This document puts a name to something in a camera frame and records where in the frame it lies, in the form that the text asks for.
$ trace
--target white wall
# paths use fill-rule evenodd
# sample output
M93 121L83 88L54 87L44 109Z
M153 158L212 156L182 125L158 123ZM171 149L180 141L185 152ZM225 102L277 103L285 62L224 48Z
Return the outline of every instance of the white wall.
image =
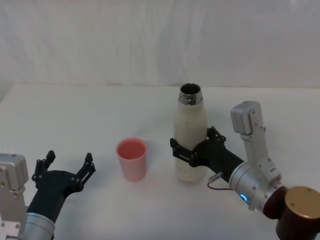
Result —
M319 0L1 0L0 80L320 87Z

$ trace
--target pink cup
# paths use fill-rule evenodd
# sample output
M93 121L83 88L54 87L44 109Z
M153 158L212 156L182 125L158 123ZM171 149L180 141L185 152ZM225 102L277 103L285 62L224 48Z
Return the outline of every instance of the pink cup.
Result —
M142 139L130 137L116 147L123 176L130 182L144 178L147 172L147 146Z

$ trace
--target white table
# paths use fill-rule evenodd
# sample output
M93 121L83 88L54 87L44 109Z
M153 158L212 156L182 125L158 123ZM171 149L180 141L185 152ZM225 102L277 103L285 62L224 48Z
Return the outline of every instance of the white table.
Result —
M226 146L246 159L230 110L244 100L260 101L269 155L288 187L320 191L320 89L202 89L209 124ZM214 191L207 177L195 184L177 180L169 139L178 87L16 84L0 103L0 152L22 154L29 176L36 160L56 154L51 170L77 172L91 152L96 173L81 193L67 198L56 224L57 240L273 240L276 221L232 191ZM148 144L148 170L127 182L117 143L139 137ZM218 180L216 186L227 186ZM25 201L36 193L26 184Z

